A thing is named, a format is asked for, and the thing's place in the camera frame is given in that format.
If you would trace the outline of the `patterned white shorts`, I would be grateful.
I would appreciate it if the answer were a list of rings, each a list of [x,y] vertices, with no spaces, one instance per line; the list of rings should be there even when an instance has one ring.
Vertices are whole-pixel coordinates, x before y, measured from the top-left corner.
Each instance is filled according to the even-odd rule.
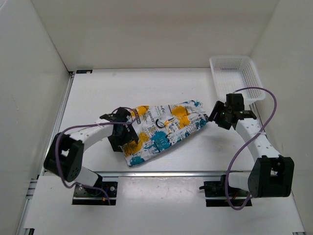
[[[179,104],[138,106],[131,111],[138,142],[122,146],[129,167],[140,165],[202,129],[208,115],[198,100]]]

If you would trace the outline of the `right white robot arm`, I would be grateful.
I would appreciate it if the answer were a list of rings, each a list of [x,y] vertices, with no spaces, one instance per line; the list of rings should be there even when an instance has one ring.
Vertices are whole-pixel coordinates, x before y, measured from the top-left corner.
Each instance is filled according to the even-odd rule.
[[[227,169],[220,182],[222,194],[230,196],[241,189],[254,198],[290,195],[294,161],[291,157],[281,155],[271,145],[255,114],[251,110],[245,110],[242,94],[230,93],[226,95],[225,103],[217,101],[209,121],[226,130],[234,128],[245,142],[240,150],[248,148],[254,160],[249,173],[231,172],[230,168]]]

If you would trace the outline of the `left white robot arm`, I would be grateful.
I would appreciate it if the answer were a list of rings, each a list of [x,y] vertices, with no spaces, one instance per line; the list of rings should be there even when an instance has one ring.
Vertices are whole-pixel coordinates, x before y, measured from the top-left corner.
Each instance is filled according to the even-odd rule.
[[[79,186],[91,196],[106,195],[103,178],[82,166],[84,152],[103,139],[108,139],[114,152],[131,142],[138,143],[134,130],[133,110],[119,107],[104,114],[93,124],[72,126],[58,133],[48,150],[44,169],[59,176],[67,188]]]

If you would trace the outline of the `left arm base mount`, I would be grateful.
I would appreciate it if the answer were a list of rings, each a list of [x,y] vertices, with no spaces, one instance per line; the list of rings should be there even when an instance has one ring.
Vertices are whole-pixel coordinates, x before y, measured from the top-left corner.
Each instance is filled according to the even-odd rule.
[[[82,186],[75,186],[72,204],[81,206],[115,206],[117,199],[118,182],[105,180],[101,188],[106,194],[98,189],[91,189]]]

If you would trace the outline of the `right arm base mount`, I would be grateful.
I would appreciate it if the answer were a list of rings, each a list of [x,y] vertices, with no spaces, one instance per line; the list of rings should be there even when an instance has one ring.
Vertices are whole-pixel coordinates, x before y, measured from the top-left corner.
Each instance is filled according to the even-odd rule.
[[[225,194],[224,182],[225,175],[222,175],[219,180],[206,180],[199,187],[199,190],[204,192],[207,208],[230,207]],[[234,207],[240,207],[246,198],[250,198],[250,195],[244,189],[228,187],[228,197]]]

